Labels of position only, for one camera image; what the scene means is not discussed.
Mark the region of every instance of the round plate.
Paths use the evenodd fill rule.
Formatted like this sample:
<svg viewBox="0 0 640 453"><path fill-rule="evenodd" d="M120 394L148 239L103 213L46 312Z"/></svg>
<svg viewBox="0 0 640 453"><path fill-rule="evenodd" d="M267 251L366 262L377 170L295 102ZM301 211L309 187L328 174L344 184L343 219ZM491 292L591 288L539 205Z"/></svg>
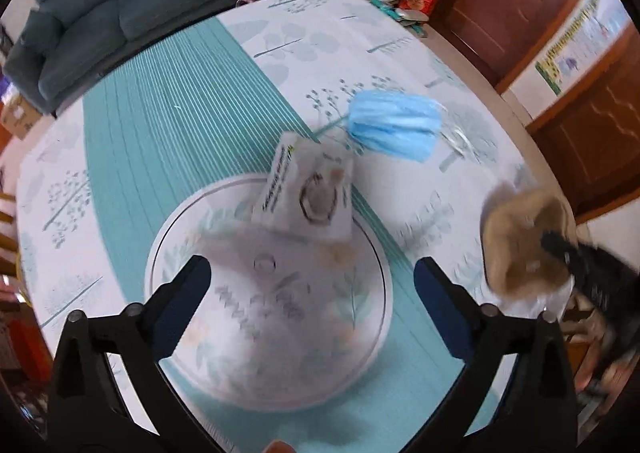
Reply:
<svg viewBox="0 0 640 453"><path fill-rule="evenodd" d="M185 200L156 236L145 296L192 255L207 258L211 286L172 361L219 401L288 411L340 393L371 364L391 322L391 274L359 214L341 245L251 224L265 182L237 176Z"/></svg>

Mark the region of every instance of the sofa armrest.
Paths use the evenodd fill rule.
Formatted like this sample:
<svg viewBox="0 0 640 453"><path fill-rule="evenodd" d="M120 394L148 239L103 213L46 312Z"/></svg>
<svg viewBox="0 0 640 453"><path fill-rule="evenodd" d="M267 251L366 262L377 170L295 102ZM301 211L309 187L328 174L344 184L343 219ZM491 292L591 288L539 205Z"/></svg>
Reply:
<svg viewBox="0 0 640 453"><path fill-rule="evenodd" d="M38 89L38 80L44 65L44 57L23 46L18 41L9 52L2 73L40 113L51 113L47 101Z"/></svg>

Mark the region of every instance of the face mask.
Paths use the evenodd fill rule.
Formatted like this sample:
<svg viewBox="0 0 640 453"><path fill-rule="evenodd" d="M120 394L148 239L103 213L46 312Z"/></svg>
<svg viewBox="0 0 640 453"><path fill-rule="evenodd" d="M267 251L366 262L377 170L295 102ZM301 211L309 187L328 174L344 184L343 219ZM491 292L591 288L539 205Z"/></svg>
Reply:
<svg viewBox="0 0 640 453"><path fill-rule="evenodd" d="M424 96L364 90L351 101L347 126L368 149L424 162L440 136L440 105Z"/></svg>

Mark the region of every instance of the table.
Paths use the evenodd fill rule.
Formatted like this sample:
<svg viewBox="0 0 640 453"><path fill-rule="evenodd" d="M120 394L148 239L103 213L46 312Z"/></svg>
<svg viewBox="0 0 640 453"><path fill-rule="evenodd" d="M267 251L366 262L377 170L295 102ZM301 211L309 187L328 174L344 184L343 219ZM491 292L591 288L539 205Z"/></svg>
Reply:
<svg viewBox="0 0 640 453"><path fill-rule="evenodd" d="M17 191L24 276L49 346L71 309L113 314L148 297L157 235L185 200L264 174L283 131L314 137L367 88L438 100L485 148L464 160L439 142L417 163L353 146L340 126L320 137L353 149L354 221L382 249L392 278L388 336L370 368L324 403L264 411L203 390L173 357L161 366L229 450L260 451L279 437L299 452L400 451L462 367L415 293L418 258L433 256L476 301L510 315L535 317L545 306L559 313L572 286L515 304L488 289L481 217L495 191L527 182L526 166L455 74L364 0L261 0L225 12L143 51L61 116L25 159ZM236 216L241 200L203 223ZM226 303L228 293L215 294ZM204 313L189 337L201 369ZM121 362L111 360L136 421L151 429ZM491 419L512 365L503 361L472 429Z"/></svg>

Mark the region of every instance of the clutter on floor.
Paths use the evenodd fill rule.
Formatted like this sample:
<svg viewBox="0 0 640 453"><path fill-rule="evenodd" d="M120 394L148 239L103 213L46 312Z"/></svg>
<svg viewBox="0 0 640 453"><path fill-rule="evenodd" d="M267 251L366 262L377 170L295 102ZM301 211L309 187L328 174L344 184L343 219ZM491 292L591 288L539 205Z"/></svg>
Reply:
<svg viewBox="0 0 640 453"><path fill-rule="evenodd" d="M429 21L429 14L436 0L370 0L382 12L400 25L413 30L418 36L426 37L422 24Z"/></svg>
<svg viewBox="0 0 640 453"><path fill-rule="evenodd" d="M0 123L19 139L42 117L6 77L0 79L0 108Z"/></svg>

